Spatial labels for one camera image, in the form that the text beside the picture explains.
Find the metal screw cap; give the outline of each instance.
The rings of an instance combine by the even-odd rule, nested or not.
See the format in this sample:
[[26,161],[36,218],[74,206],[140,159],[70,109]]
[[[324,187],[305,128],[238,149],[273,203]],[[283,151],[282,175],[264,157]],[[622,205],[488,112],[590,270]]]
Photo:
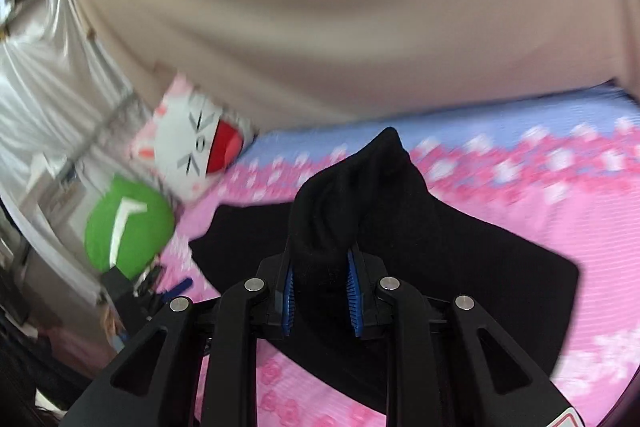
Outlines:
[[400,281],[395,277],[383,277],[380,279],[380,286],[385,290],[397,290],[400,287]]
[[250,292],[259,292],[262,288],[264,288],[264,281],[257,277],[253,277],[244,283],[244,289]]
[[470,310],[476,303],[467,295],[459,295],[456,297],[456,306],[461,310]]
[[176,297],[169,304],[172,312],[183,312],[189,307],[189,299],[187,297]]

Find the black cloth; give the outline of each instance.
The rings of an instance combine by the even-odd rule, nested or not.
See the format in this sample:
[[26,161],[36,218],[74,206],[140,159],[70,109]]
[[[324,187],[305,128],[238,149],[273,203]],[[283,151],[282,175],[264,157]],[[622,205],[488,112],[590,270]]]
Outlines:
[[577,267],[431,196],[392,128],[318,172],[293,203],[221,206],[209,231],[190,246],[205,277],[223,292],[288,241],[296,315],[291,337],[274,345],[330,386],[384,411],[383,346],[354,338],[347,306],[346,252],[356,240],[384,260],[390,275],[424,295],[471,295],[551,373],[574,304]]

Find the beige curtain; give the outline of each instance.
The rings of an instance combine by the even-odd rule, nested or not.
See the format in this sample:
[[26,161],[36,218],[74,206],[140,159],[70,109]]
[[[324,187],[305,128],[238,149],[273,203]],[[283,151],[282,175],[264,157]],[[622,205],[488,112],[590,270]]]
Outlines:
[[75,1],[148,103],[169,65],[262,130],[640,75],[640,0]]

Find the white curtain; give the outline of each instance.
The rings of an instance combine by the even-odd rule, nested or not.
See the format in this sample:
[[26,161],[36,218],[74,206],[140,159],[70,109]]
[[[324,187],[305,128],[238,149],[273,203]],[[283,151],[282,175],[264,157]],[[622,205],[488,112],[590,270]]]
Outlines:
[[13,0],[0,0],[0,24],[9,18],[12,7]]
[[[149,111],[86,37],[72,0],[37,0],[10,31],[0,43],[0,197],[36,252],[95,301],[100,286],[82,248],[86,216],[114,172],[140,177],[123,153]],[[49,191],[61,170],[80,182],[61,223],[30,201],[38,158],[52,169]]]

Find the pink bed sheet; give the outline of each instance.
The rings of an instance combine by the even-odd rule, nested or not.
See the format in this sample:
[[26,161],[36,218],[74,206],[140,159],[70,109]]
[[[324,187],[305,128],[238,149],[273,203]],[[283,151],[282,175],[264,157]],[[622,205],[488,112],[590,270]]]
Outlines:
[[[533,129],[508,149],[492,147],[486,138],[446,149],[426,136],[410,153],[431,191],[446,203],[580,265],[577,304],[554,382],[586,426],[595,427],[640,364],[640,130],[625,126],[610,137],[557,138]],[[191,299],[217,296],[188,246],[207,231],[217,206],[291,200],[309,176],[344,155],[338,147],[316,162],[301,153],[292,161],[275,156],[263,166],[231,168],[182,216],[162,254],[168,267],[162,284],[191,277]],[[257,354],[260,427],[384,426],[383,415],[331,389],[267,342],[258,343]],[[205,373],[206,363],[198,407]]]

